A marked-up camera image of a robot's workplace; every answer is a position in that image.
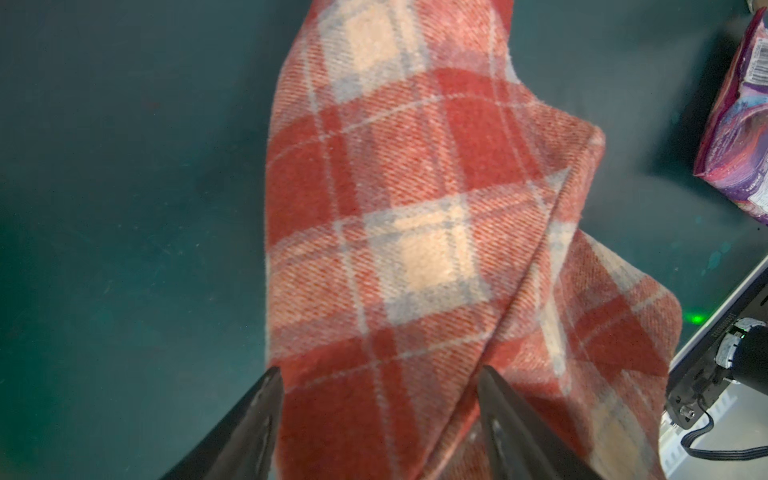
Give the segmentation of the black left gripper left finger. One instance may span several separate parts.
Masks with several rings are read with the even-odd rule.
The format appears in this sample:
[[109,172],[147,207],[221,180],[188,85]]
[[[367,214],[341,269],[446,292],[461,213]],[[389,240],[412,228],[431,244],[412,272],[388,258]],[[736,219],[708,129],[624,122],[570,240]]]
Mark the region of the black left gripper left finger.
[[163,477],[219,480],[268,478],[283,399],[284,384],[280,369],[272,367]]

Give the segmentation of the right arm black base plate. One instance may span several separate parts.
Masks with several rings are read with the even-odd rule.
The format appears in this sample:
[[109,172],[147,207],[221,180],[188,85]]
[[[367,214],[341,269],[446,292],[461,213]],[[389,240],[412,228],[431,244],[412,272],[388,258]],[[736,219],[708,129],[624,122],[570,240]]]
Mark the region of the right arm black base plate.
[[767,324],[765,273],[741,285],[716,311],[683,315],[684,325],[696,331],[673,360],[666,388],[665,409],[677,426],[692,428],[729,385],[738,383],[716,364],[715,356],[729,328],[745,317]]

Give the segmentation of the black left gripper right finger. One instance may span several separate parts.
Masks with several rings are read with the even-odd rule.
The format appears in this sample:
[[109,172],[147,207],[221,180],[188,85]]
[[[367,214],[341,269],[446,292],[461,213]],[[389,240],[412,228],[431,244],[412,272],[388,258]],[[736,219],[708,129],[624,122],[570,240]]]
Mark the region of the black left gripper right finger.
[[600,479],[488,365],[478,375],[477,395],[494,479]]

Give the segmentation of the red plaid skirt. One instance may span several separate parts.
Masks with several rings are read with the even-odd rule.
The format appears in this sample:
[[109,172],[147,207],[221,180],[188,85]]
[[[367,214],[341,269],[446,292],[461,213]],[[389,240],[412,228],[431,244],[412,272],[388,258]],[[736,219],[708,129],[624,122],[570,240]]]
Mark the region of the red plaid skirt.
[[660,479],[675,296],[579,228],[605,138],[515,75],[509,1],[315,1],[266,158],[283,479],[486,479],[493,367],[605,479]]

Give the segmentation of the purple snack packet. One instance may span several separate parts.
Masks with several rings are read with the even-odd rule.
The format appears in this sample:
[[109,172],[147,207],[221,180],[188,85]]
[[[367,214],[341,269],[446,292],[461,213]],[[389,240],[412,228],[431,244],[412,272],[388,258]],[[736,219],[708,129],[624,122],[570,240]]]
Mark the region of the purple snack packet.
[[747,25],[710,111],[693,174],[767,223],[767,3]]

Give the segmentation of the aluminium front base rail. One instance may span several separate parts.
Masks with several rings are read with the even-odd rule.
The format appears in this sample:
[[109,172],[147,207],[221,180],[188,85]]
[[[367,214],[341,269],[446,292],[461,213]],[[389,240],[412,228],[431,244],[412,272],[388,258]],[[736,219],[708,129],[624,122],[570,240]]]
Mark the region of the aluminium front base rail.
[[[767,275],[765,261],[735,290],[763,273]],[[695,331],[695,327],[684,325],[679,351]],[[674,424],[665,409],[659,447],[663,471],[670,479],[764,479],[767,395],[740,383],[731,384],[688,430]]]

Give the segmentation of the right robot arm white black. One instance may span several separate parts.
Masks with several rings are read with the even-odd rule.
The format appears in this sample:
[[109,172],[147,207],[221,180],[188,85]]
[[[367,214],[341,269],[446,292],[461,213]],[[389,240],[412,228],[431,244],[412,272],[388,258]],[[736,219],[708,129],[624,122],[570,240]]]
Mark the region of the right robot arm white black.
[[748,317],[737,320],[723,337],[715,362],[732,380],[767,395],[767,324]]

